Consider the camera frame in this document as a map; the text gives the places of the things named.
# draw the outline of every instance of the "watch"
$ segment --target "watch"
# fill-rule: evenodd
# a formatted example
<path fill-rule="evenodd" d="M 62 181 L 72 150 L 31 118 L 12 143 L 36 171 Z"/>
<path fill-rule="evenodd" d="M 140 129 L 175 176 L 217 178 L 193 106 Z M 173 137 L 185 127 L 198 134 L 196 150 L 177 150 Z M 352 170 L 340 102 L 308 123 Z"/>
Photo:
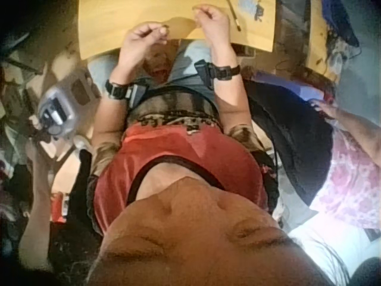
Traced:
<path fill-rule="evenodd" d="M 112 100 L 123 100 L 126 99 L 127 91 L 130 85 L 118 85 L 116 83 L 111 83 L 109 80 L 106 81 L 106 91 L 108 92 L 108 97 Z"/>
<path fill-rule="evenodd" d="M 218 80 L 231 80 L 233 76 L 236 76 L 241 72 L 240 65 L 236 67 L 217 67 L 212 63 L 209 63 L 210 77 Z"/>

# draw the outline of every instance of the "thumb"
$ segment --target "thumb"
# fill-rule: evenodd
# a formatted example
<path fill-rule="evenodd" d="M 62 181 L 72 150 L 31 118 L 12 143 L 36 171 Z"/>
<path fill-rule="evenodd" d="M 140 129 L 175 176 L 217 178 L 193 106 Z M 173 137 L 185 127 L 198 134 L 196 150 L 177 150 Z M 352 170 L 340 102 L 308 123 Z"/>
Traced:
<path fill-rule="evenodd" d="M 159 40 L 163 39 L 168 35 L 168 30 L 166 27 L 161 27 L 153 30 L 150 34 L 148 34 L 145 38 L 144 41 L 148 45 L 153 45 L 157 43 Z"/>
<path fill-rule="evenodd" d="M 203 10 L 198 9 L 198 8 L 194 8 L 193 11 L 195 13 L 195 20 L 200 25 L 202 25 L 202 26 L 206 25 L 209 21 L 211 21 L 209 16 L 205 12 L 203 12 Z"/>

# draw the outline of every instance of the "yellow table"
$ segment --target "yellow table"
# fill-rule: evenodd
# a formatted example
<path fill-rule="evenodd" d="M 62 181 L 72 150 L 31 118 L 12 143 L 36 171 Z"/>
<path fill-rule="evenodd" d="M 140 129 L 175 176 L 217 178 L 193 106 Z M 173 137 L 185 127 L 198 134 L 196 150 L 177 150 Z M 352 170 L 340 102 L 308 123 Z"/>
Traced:
<path fill-rule="evenodd" d="M 79 48 L 82 59 L 119 48 L 125 33 L 144 21 L 166 22 L 172 39 L 202 39 L 204 34 L 193 20 L 192 7 L 212 4 L 230 16 L 232 42 L 272 52 L 275 27 L 275 0 L 262 0 L 262 21 L 231 0 L 242 31 L 238 32 L 226 0 L 80 0 Z"/>
<path fill-rule="evenodd" d="M 337 83 L 340 76 L 332 73 L 326 64 L 327 33 L 328 26 L 323 18 L 321 0 L 311 0 L 310 42 L 305 66 Z"/>

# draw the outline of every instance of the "floor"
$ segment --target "floor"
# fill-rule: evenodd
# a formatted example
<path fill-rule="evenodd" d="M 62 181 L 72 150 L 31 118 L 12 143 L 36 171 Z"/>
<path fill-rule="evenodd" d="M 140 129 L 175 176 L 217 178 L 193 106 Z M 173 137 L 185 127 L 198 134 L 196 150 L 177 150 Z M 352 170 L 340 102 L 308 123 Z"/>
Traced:
<path fill-rule="evenodd" d="M 283 3 L 293 12 L 303 15 L 305 0 L 283 0 Z M 363 52 L 354 58 L 349 67 L 343 71 L 338 87 L 338 103 L 341 107 L 360 114 L 376 123 L 380 123 L 380 15 L 374 4 L 369 1 L 343 0 L 346 6 L 355 34 L 358 36 Z M 41 13 L 35 17 L 33 34 L 27 44 L 12 56 L 43 70 L 42 76 L 33 77 L 26 88 L 35 103 L 38 98 L 54 83 L 66 77 L 77 66 L 85 66 L 80 60 L 77 37 L 77 0 L 47 1 Z M 261 57 L 255 62 L 257 69 L 273 72 L 277 63 L 288 59 L 282 54 L 282 49 L 275 48 L 276 57 L 270 54 L 258 53 Z M 297 64 L 292 59 L 287 63 L 282 76 L 287 77 L 287 69 Z M 21 73 L 19 69 L 5 66 L 7 81 L 22 83 L 30 79 L 30 73 Z M 69 191 L 74 183 L 78 161 L 71 159 L 76 167 L 68 173 L 60 173 L 55 184 L 55 190 Z M 280 188 L 286 205 L 286 229 L 290 230 L 305 222 L 314 215 L 299 199 L 292 189 L 284 172 L 280 170 Z"/>

